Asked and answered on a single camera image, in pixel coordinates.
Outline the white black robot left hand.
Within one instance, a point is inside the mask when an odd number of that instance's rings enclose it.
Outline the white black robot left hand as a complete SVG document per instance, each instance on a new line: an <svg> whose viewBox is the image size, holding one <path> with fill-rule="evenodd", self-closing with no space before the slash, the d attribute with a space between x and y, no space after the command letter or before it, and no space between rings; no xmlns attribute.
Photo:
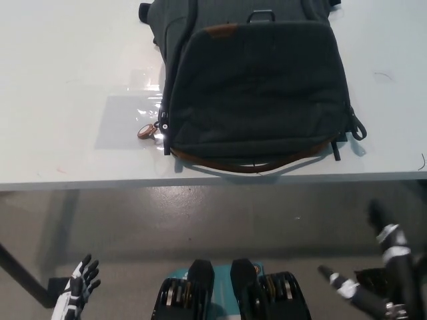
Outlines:
<svg viewBox="0 0 427 320"><path fill-rule="evenodd" d="M79 320L90 295L101 284L99 261L87 254L68 278L67 284L58 296L51 320Z"/></svg>

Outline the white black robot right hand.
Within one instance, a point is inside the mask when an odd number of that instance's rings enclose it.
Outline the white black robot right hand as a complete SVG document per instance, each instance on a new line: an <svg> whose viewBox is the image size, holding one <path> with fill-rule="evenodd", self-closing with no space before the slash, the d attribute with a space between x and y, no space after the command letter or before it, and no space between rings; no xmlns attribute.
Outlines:
<svg viewBox="0 0 427 320"><path fill-rule="evenodd" d="M399 223L393 221L379 201L370 202L368 220L375 230L385 271L391 280L392 296L383 299L367 290L359 282L325 265L320 265L318 272L341 298L373 319L425 319L422 262L414 262L403 229Z"/></svg>

